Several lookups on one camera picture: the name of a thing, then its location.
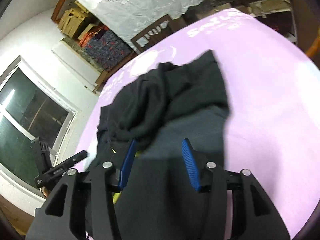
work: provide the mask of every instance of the glass pane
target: glass pane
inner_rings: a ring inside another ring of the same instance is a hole
[[[0,163],[18,178],[36,187],[39,175],[31,141],[0,113]]]
[[[68,115],[19,68],[0,91],[0,104],[34,137],[41,136],[50,148]]]

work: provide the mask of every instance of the wooden frame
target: wooden frame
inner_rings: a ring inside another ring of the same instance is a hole
[[[58,14],[59,14],[59,12],[60,12],[60,10],[61,10],[61,8],[62,8],[62,6],[63,6],[63,4],[64,4],[65,1],[66,1],[66,0],[59,0],[59,1],[57,2],[57,5],[56,5],[56,7],[54,8],[54,11],[53,11],[52,16],[51,16],[51,20],[53,20],[54,22],[56,22],[57,20],[59,20],[59,19],[58,19]]]
[[[158,32],[157,34],[154,33],[154,35],[149,35],[148,32],[153,32],[153,29],[156,29],[161,23],[165,22],[165,21],[169,21],[167,27],[165,29],[162,29],[162,31]],[[145,28],[143,31],[141,31],[139,34],[137,34],[136,36],[134,36],[131,39],[131,42],[134,44],[134,46],[136,46],[136,48],[138,49],[138,51],[140,52],[144,52],[146,49],[149,49],[151,46],[157,44],[159,41],[163,40],[164,38],[166,38],[167,36],[169,36],[170,34],[174,33],[173,29],[172,29],[172,19],[170,18],[170,16],[167,14],[163,17],[161,17],[160,19],[156,20],[154,23],[150,24],[147,28]],[[149,36],[149,45],[148,43],[141,47],[138,43],[137,40],[139,40],[142,37],[145,37],[145,35]]]
[[[104,70],[100,76],[97,78],[96,80],[96,84],[97,86],[95,87],[93,92],[97,92],[100,88],[101,85],[105,82],[107,82],[107,80],[114,74],[116,73],[120,68],[122,68],[125,64],[127,64],[130,60],[132,60],[133,58],[135,58],[136,53],[134,51],[132,51],[128,56],[126,56],[123,60],[121,60],[118,65],[114,66],[111,71],[107,71]]]

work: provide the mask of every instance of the metal screw head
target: metal screw head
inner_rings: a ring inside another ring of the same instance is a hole
[[[76,174],[76,169],[70,169],[70,170],[68,170],[68,171],[67,171],[67,174],[68,174],[69,176],[75,175],[75,174]]]
[[[112,163],[111,162],[104,162],[103,164],[102,164],[102,167],[104,167],[105,169],[106,168],[110,168],[112,166]]]
[[[249,171],[249,170],[247,170],[247,169],[244,169],[244,170],[242,171],[242,174],[243,174],[244,176],[250,176],[250,175],[251,175],[251,171]]]
[[[208,162],[207,167],[210,169],[214,169],[217,165],[214,162]]]

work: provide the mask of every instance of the black tool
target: black tool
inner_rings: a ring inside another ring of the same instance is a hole
[[[227,189],[233,192],[232,240],[290,239],[275,206],[249,170],[225,171],[193,150],[187,139],[182,152],[191,185],[210,197],[201,240],[224,239]],[[121,240],[112,194],[126,186],[134,156],[131,140],[116,153],[106,149],[105,159],[90,171],[69,169],[37,212],[26,240],[84,240],[89,201],[94,240]]]
[[[233,200],[231,239],[290,240],[276,207],[249,170],[225,171],[206,154],[195,151],[187,138],[182,143],[182,154],[193,188],[210,195],[201,240],[223,240],[228,189],[232,190]]]
[[[37,212],[26,240],[86,239],[84,210],[88,201],[94,239],[120,240],[112,194],[127,185],[135,146],[131,140],[116,153],[107,149],[105,159],[91,171],[69,169]]]
[[[48,190],[52,190],[57,184],[55,180],[63,175],[69,168],[73,167],[79,161],[82,161],[88,156],[86,151],[81,151],[76,155],[71,156],[62,163],[49,169],[47,172],[35,177],[35,184],[38,188],[45,186]]]
[[[40,137],[37,137],[31,141],[31,147],[39,174],[44,174],[52,168],[49,145]]]

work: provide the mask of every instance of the window frame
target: window frame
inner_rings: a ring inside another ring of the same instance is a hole
[[[63,145],[64,139],[66,135],[68,134],[70,130],[70,126],[76,117],[79,110],[73,106],[71,103],[68,102],[66,98],[64,98],[60,93],[58,93],[55,88],[50,86],[44,79],[42,79],[24,60],[21,56],[18,56],[0,75],[0,91],[5,86],[7,81],[12,77],[12,75],[15,73],[17,69],[20,69],[28,79],[30,79],[31,82],[35,86],[37,86],[42,92],[44,92],[49,98],[51,98],[54,102],[56,102],[59,106],[64,108],[66,111],[68,111],[68,115],[63,122],[63,125],[58,133],[58,136],[56,138],[56,141],[52,147],[51,150],[53,150],[53,153],[56,153],[56,160],[58,157],[58,154],[60,154],[61,146]],[[29,133],[27,130],[25,130],[9,113],[8,111],[0,104],[0,112],[3,114],[3,116],[16,128],[18,129],[24,136],[26,136],[28,139],[33,140],[35,137]],[[39,190],[32,187],[28,183],[24,182],[22,179],[15,176],[11,171],[9,171],[6,167],[3,166],[2,163],[0,163],[0,170],[7,175],[10,179],[13,179],[15,182],[20,184],[25,189],[35,193],[36,195],[39,195],[41,197],[42,194]]]

